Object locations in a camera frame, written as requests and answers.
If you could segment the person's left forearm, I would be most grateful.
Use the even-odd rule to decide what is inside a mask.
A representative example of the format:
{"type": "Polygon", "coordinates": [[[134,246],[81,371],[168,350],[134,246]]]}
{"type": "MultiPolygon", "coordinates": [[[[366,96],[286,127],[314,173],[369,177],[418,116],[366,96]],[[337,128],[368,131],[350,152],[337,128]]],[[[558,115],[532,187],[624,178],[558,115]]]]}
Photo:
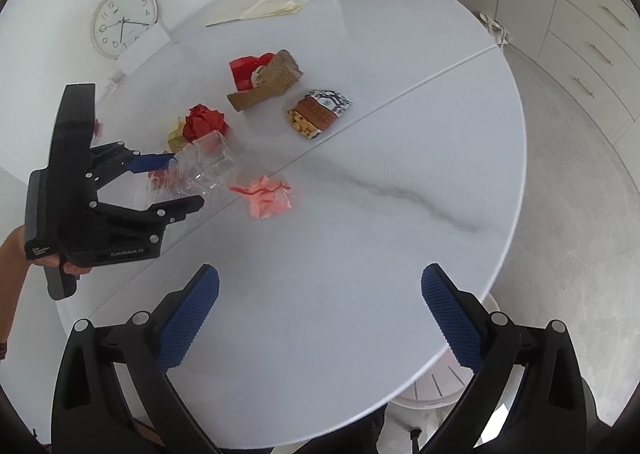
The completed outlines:
{"type": "Polygon", "coordinates": [[[8,342],[21,292],[32,264],[24,252],[25,227],[14,229],[0,248],[0,342],[1,360],[6,359],[8,342]]]}

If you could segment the person's left hand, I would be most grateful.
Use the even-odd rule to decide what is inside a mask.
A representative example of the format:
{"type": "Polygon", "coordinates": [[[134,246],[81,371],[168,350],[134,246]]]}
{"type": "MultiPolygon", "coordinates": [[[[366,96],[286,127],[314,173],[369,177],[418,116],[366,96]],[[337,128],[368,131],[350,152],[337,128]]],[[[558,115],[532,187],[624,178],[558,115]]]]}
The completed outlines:
{"type": "Polygon", "coordinates": [[[91,268],[78,267],[69,261],[62,260],[59,255],[41,257],[36,259],[34,263],[40,267],[62,268],[66,274],[76,275],[76,277],[81,277],[81,275],[85,275],[91,271],[91,268]]]}

